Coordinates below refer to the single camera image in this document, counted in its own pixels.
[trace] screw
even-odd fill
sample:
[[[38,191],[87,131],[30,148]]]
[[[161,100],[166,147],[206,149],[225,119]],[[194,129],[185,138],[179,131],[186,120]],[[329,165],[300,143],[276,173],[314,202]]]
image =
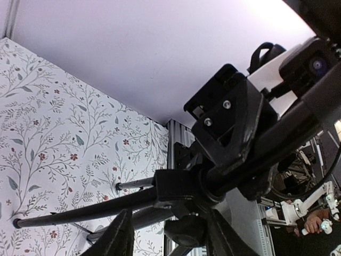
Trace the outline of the screw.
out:
[[[213,124],[213,122],[212,122],[212,120],[210,118],[207,118],[207,119],[204,120],[204,124],[206,126],[211,126]]]
[[[322,64],[322,62],[319,61],[319,60],[315,60],[315,61],[313,62],[313,67],[314,67],[315,70],[321,69],[322,66],[323,66],[323,64]]]
[[[223,103],[223,107],[226,109],[230,109],[231,108],[231,103],[229,100],[225,100]]]

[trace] cable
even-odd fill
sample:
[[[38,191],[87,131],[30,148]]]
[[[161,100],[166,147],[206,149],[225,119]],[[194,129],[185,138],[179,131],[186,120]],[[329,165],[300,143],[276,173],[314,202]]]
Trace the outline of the cable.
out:
[[[331,167],[329,168],[328,172],[326,173],[326,175],[323,177],[322,180],[320,180],[319,183],[317,183],[312,189],[310,189],[309,191],[305,192],[305,193],[302,193],[302,194],[298,194],[298,195],[295,195],[295,196],[288,196],[288,195],[285,195],[279,191],[277,191],[275,188],[271,188],[271,191],[278,197],[282,198],[282,199],[285,199],[285,200],[295,200],[295,199],[305,199],[307,197],[309,197],[312,193],[314,193],[319,187],[321,187],[325,181],[329,178],[329,176],[332,174],[332,172],[334,171],[336,165],[339,163],[340,161],[340,157],[341,157],[341,143],[339,144],[339,148],[338,148],[338,151],[336,153],[336,156],[335,156],[335,159],[331,165]]]

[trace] white floral fabric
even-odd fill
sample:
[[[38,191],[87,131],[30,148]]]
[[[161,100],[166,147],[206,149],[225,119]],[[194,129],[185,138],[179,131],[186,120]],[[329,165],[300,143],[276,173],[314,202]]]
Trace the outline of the white floral fabric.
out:
[[[12,220],[131,193],[115,184],[151,177],[167,163],[164,127],[7,38],[0,40],[0,126],[3,256],[79,255],[88,248],[83,231],[15,229]],[[95,231],[112,218],[80,224]],[[162,234],[161,223],[137,231],[135,255],[161,256]]]

